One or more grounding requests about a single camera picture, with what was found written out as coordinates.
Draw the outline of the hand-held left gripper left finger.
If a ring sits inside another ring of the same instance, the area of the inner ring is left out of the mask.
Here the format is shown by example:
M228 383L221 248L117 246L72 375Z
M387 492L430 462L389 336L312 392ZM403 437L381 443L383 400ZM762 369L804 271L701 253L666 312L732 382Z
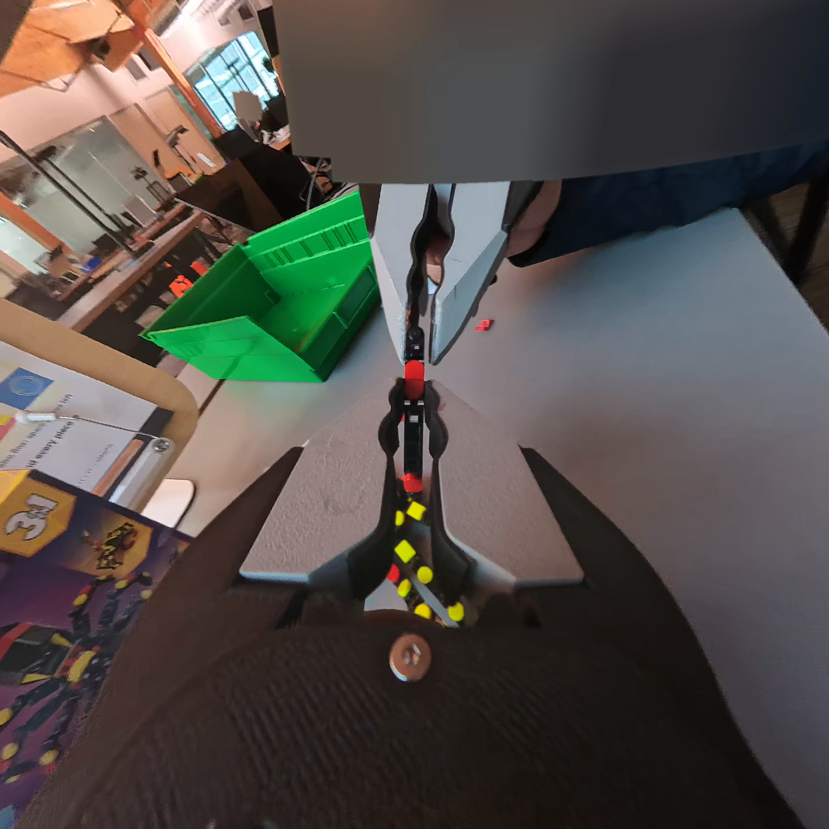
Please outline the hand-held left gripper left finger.
M385 579L395 532L402 379L318 430L240 567L258 582L364 599Z

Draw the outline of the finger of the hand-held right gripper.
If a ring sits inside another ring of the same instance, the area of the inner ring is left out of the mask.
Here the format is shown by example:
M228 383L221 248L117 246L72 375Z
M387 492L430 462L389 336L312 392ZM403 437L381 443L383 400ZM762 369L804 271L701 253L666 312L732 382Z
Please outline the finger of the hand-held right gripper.
M449 353L477 312L506 250L510 181L439 184L439 226L449 235L431 305L431 365Z
M371 253L389 336L400 362L426 360L426 251L436 221L430 184L380 188Z

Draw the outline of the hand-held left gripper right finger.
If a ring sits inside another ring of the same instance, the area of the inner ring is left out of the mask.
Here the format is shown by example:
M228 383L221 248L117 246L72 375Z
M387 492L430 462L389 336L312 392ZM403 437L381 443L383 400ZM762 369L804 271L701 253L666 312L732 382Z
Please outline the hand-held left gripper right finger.
M437 381L424 387L431 555L450 604L573 587L582 566L517 441Z

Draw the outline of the black yellow lego scorpion model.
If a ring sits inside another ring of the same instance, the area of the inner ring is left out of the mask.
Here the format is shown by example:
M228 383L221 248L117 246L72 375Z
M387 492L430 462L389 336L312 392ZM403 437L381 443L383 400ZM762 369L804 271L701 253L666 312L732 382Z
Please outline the black yellow lego scorpion model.
M387 580L406 610L440 627L466 625L462 602L446 598L431 553L430 513L418 493L397 493L392 561Z

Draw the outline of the black red lego claw arm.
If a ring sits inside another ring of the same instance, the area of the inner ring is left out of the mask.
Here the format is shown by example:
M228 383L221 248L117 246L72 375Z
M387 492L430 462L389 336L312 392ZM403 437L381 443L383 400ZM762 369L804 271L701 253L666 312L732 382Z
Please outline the black red lego claw arm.
M403 489L408 495L423 490L425 362L424 332L408 326L404 341Z

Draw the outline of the person's right forearm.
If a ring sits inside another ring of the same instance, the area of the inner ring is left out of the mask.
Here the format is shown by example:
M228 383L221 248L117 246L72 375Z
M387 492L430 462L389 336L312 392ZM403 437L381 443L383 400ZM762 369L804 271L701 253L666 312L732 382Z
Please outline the person's right forearm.
M699 221L827 173L828 141L650 170L563 180L560 202L516 267L559 258L633 234Z

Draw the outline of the lego set box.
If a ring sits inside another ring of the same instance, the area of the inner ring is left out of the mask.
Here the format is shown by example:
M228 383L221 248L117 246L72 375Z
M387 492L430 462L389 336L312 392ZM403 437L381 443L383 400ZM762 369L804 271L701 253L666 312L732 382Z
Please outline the lego set box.
M36 470L1 473L1 826L76 741L192 537Z

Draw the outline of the person's right hand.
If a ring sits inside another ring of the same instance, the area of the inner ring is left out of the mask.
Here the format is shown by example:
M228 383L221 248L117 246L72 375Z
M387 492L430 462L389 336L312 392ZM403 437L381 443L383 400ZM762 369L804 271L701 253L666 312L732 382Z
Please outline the person's right hand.
M541 183L535 198L528 202L516 219L509 234L506 258L523 254L536 245L545 233L560 202L563 180L549 180ZM450 247L450 222L448 185L436 187L439 197L437 223L433 228L430 246L426 253L426 275L433 285L440 285L443 279L443 259Z

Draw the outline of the green plastic bin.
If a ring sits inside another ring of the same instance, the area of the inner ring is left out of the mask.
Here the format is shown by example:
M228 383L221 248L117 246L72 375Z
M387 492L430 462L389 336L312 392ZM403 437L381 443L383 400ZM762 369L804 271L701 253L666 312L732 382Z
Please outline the green plastic bin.
M235 244L142 337L217 380L324 382L379 304L355 191Z

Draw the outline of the wooden instruction board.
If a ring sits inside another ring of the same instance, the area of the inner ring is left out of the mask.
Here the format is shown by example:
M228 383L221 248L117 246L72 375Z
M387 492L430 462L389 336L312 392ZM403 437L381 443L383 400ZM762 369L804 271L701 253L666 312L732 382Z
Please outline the wooden instruction board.
M2 299L2 472L39 471L177 527L196 490L169 473L198 417L180 380Z

